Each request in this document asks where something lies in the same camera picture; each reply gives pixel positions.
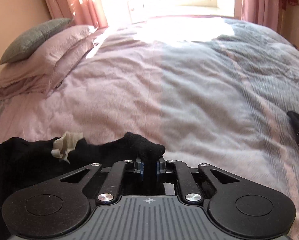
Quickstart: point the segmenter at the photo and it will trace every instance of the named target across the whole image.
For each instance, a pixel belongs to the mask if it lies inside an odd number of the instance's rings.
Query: metal bolt
[[[112,194],[109,194],[109,193],[103,193],[103,194],[98,195],[97,198],[98,198],[100,201],[107,202],[107,201],[111,201],[114,197],[113,197]]]
[[[188,201],[199,201],[201,199],[201,196],[199,194],[196,194],[196,193],[190,193],[190,194],[187,194],[185,196],[185,198]]]

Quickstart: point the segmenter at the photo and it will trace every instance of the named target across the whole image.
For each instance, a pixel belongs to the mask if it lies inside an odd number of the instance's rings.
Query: triangular cutout
[[[88,172],[89,172],[89,169],[84,169],[84,170],[81,170],[81,171],[79,171],[79,172],[77,172],[77,173],[71,175],[71,176],[68,176],[68,177],[66,177],[66,178],[63,178],[63,179],[61,179],[60,181],[61,181],[61,182],[67,182],[67,183],[73,183],[73,184],[75,184],[75,183],[79,183],[79,182],[82,180],[82,178],[84,178],[85,175],[86,175]]]
[[[218,170],[211,170],[211,173],[218,179],[218,181],[222,184],[229,184],[234,182],[239,182],[238,179],[228,176]]]

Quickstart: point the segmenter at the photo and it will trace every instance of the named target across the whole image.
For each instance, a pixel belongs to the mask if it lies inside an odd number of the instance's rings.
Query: gray pillow
[[[61,32],[71,21],[69,18],[57,18],[25,31],[5,50],[0,65],[29,58],[40,45]]]

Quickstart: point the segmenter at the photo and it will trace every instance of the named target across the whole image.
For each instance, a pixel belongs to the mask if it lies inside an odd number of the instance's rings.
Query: crosshair symbol
[[[147,203],[152,203],[152,202],[155,201],[155,200],[152,199],[152,198],[147,198],[147,199],[145,199],[144,201],[146,201]]]

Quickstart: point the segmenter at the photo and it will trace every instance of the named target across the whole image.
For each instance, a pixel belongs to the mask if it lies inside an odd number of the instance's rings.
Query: cushion
[[[28,59],[6,64],[0,72],[0,99],[30,92],[48,94],[94,47],[95,30],[89,25],[72,26],[49,38]]]
[[[69,18],[53,19],[25,31],[8,46],[0,65],[29,58],[39,46],[62,31],[71,21]]]

